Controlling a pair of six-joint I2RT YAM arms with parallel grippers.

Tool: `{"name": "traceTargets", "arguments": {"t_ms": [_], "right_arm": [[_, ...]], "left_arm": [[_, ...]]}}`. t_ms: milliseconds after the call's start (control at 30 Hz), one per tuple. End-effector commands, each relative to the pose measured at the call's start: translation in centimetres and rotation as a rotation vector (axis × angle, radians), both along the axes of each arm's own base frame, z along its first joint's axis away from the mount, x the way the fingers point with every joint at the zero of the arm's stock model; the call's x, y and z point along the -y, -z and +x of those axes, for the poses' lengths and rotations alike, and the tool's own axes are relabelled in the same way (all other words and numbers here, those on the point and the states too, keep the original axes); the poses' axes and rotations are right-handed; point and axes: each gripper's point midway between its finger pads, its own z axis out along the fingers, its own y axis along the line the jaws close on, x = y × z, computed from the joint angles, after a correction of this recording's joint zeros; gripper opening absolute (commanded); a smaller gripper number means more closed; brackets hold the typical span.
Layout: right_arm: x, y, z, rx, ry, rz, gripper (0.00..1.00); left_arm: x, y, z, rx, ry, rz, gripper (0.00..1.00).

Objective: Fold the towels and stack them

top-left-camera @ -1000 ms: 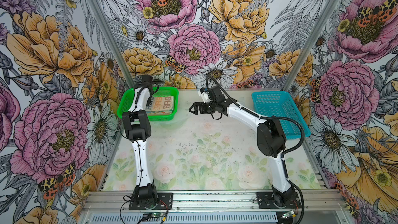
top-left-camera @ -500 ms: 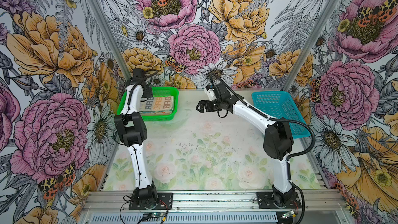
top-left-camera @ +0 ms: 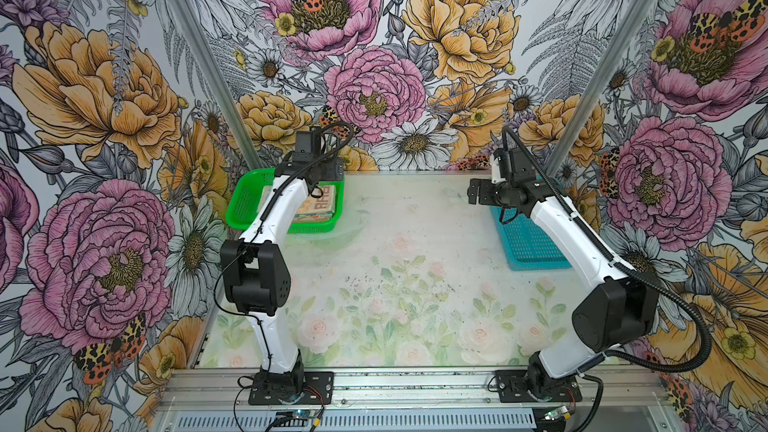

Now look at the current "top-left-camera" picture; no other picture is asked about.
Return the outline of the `teal plastic basket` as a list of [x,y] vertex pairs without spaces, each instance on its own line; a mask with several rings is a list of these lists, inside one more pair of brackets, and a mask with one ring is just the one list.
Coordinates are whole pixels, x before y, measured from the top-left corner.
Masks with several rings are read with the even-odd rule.
[[570,263],[552,239],[517,210],[491,207],[507,264],[513,271],[568,269]]

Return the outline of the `green plastic basket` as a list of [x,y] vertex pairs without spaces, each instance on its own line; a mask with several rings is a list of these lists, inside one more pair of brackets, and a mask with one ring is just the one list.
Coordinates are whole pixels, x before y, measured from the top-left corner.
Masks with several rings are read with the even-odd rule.
[[[245,231],[257,218],[261,206],[268,197],[274,181],[274,168],[252,170],[243,175],[235,189],[226,211],[227,224],[236,230]],[[321,182],[323,198],[331,199],[328,212],[300,212],[308,220],[294,221],[289,234],[320,234],[331,232],[343,213],[345,182]]]

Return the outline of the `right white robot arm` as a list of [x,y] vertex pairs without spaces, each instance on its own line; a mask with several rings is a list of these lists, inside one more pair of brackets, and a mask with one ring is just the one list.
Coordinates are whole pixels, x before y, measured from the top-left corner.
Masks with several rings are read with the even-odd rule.
[[555,244],[584,285],[582,300],[573,310],[564,336],[529,360],[527,391],[545,400],[578,373],[647,333],[658,293],[632,278],[633,267],[595,233],[556,183],[539,175],[527,150],[498,149],[490,167],[490,178],[471,180],[469,202],[512,209],[529,218]]

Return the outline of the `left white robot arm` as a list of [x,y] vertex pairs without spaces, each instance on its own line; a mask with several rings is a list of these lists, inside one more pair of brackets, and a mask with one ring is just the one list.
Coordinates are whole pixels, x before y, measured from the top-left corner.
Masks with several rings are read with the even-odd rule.
[[343,178],[338,154],[344,146],[331,126],[300,132],[294,151],[276,167],[269,194],[255,201],[259,211],[251,225],[220,250],[225,298],[249,321],[262,353],[251,405],[296,403],[307,389],[300,350],[280,313],[291,289],[281,245],[320,183]]

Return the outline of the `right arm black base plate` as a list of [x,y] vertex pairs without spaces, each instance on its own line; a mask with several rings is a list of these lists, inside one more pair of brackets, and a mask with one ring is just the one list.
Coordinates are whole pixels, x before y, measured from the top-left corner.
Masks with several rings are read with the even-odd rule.
[[501,403],[575,404],[582,401],[582,394],[574,376],[553,379],[545,372],[537,370],[498,370],[488,382],[487,389],[495,392]]

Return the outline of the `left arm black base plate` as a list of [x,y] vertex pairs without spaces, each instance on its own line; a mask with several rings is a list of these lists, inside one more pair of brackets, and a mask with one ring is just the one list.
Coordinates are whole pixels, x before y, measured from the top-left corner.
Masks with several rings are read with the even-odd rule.
[[329,405],[335,374],[309,371],[300,375],[258,372],[250,386],[252,406]]

